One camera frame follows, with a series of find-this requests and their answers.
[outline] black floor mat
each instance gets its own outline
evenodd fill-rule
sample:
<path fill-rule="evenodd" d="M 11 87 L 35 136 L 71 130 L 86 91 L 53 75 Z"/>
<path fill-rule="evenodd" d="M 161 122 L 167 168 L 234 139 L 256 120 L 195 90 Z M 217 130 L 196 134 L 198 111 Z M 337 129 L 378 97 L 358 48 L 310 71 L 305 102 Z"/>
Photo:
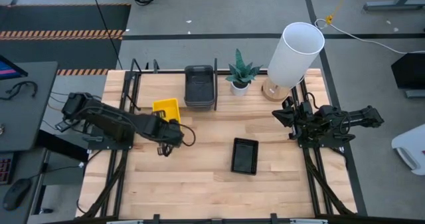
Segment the black floor mat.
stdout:
<path fill-rule="evenodd" d="M 121 35 L 127 27 L 130 5 L 100 7 L 108 29 Z M 95 5 L 0 7 L 2 20 L 0 54 L 13 62 L 57 61 L 59 69 L 67 70 L 116 68 L 115 50 Z M 50 31 L 50 35 L 41 31 Z M 52 37 L 53 31 L 62 35 Z M 45 35 L 26 35 L 36 32 Z M 83 32 L 87 35 L 69 35 Z M 120 35 L 113 36 L 118 52 Z"/>

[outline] white lampshade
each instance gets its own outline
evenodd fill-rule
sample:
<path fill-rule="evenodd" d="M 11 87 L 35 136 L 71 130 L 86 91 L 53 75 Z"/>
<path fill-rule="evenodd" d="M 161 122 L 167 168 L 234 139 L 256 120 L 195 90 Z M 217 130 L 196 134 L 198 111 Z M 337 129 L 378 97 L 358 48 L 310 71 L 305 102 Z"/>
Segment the white lampshade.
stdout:
<path fill-rule="evenodd" d="M 315 26 L 297 22 L 289 24 L 268 66 L 269 79 L 278 86 L 295 86 L 325 46 L 325 37 Z"/>

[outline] yellow bowl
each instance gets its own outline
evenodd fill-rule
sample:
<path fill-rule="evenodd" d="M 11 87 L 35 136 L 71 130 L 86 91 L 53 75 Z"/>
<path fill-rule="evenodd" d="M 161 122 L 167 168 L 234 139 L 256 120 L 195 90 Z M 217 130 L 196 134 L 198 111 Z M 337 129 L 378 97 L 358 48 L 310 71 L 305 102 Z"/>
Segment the yellow bowl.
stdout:
<path fill-rule="evenodd" d="M 176 98 L 170 98 L 166 100 L 158 100 L 153 102 L 153 111 L 164 110 L 165 116 L 162 117 L 166 121 L 177 120 L 180 124 L 180 111 L 179 102 Z"/>

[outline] black plastic bin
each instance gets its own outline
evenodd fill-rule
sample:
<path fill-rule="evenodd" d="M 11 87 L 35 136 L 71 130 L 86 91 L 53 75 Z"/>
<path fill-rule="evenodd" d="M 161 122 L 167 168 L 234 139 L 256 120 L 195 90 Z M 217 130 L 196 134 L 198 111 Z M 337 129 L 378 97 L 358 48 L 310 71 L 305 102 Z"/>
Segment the black plastic bin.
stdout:
<path fill-rule="evenodd" d="M 258 141 L 235 138 L 233 143 L 232 172 L 256 175 Z"/>
<path fill-rule="evenodd" d="M 185 74 L 186 106 L 199 111 L 210 110 L 215 102 L 214 70 L 212 66 L 187 66 Z"/>

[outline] potted plant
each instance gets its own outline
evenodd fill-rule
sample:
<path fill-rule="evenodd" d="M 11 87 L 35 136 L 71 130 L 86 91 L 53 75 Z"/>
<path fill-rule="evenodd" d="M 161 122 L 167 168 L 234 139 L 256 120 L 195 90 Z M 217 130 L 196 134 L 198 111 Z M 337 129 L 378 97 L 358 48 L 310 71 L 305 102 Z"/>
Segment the potted plant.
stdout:
<path fill-rule="evenodd" d="M 255 80 L 255 76 L 260 72 L 261 66 L 252 68 L 252 62 L 245 65 L 242 60 L 242 54 L 236 49 L 236 65 L 228 65 L 230 68 L 231 75 L 226 78 L 230 81 L 230 90 L 236 96 L 244 96 L 248 87 L 251 84 L 251 80 Z"/>

